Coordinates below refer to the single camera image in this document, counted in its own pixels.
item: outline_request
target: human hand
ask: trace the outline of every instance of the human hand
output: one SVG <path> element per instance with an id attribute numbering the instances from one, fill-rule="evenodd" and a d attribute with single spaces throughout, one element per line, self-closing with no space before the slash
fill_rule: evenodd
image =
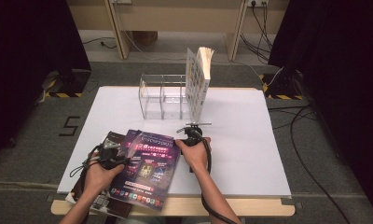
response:
<path id="1" fill-rule="evenodd" d="M 207 144 L 210 145 L 211 138 L 205 137 Z M 184 144 L 184 142 L 180 139 L 175 140 L 175 144 L 181 148 L 186 163 L 192 168 L 192 170 L 196 169 L 206 169 L 207 164 L 207 152 L 204 144 L 199 142 L 197 145 L 193 147 L 189 147 Z"/>
<path id="2" fill-rule="evenodd" d="M 97 156 L 97 152 L 93 153 L 92 157 Z M 90 168 L 87 171 L 85 178 L 85 189 L 84 191 L 91 191 L 97 195 L 106 189 L 114 179 L 125 168 L 124 164 L 120 164 L 117 167 L 106 170 L 97 161 L 90 161 Z"/>

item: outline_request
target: clear acrylic box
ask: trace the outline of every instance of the clear acrylic box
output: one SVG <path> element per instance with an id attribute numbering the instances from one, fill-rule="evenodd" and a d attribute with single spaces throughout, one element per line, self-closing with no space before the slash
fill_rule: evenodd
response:
<path id="1" fill-rule="evenodd" d="M 190 119 L 185 75 L 142 75 L 139 100 L 144 119 Z"/>

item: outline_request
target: black curtain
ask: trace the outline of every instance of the black curtain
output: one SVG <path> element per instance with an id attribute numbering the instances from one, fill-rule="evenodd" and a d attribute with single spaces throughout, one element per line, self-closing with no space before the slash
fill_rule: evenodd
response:
<path id="1" fill-rule="evenodd" d="M 299 70 L 373 205 L 373 0 L 291 0 L 269 64 Z"/>
<path id="2" fill-rule="evenodd" d="M 28 116 L 52 71 L 90 70 L 65 0 L 0 0 L 0 148 Z"/>

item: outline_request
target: gray carpet floor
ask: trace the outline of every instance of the gray carpet floor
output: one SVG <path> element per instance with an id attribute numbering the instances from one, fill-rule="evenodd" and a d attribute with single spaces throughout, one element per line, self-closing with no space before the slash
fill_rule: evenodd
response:
<path id="1" fill-rule="evenodd" d="M 0 223 L 57 223 L 62 218 L 50 213 L 51 200 L 90 111 L 98 87 L 138 86 L 141 74 L 184 74 L 181 63 L 91 63 L 92 73 L 79 98 L 49 97 L 37 105 L 24 122 L 16 146 L 0 151 Z M 255 66 L 258 74 L 277 68 Z M 213 65 L 213 87 L 262 85 L 250 67 Z M 267 99 L 268 108 L 307 105 L 307 100 Z M 373 223 L 373 208 L 351 169 L 338 157 L 328 141 L 322 122 L 313 108 L 290 123 L 299 108 L 271 110 L 270 118 L 279 152 L 293 195 L 296 213 L 291 217 L 248 217 L 246 223 L 346 223 L 334 203 L 308 174 L 331 195 L 351 223 Z M 61 136 L 77 126 L 74 135 Z M 89 223 L 104 223 L 105 217 L 90 217 Z"/>

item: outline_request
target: yellow black warning tape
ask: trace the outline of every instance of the yellow black warning tape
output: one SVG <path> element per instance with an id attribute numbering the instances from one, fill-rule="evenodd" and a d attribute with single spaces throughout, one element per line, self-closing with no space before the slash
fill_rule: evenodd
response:
<path id="1" fill-rule="evenodd" d="M 68 97 L 81 97 L 82 93 L 70 93 L 70 92 L 47 92 L 46 97 L 60 97 L 60 98 L 68 98 Z"/>
<path id="2" fill-rule="evenodd" d="M 271 92 L 270 87 L 268 86 L 269 83 L 264 81 L 265 75 L 260 75 L 259 78 L 262 80 L 262 90 L 266 97 L 270 99 L 281 99 L 281 100 L 302 100 L 302 96 L 297 92 L 297 90 L 289 91 L 289 92 Z"/>
<path id="3" fill-rule="evenodd" d="M 57 79 L 55 78 L 49 83 L 48 90 L 52 88 L 56 84 Z M 45 96 L 46 97 L 59 97 L 59 98 L 69 98 L 69 97 L 81 97 L 81 93 L 75 93 L 75 92 L 52 92 L 48 91 Z"/>

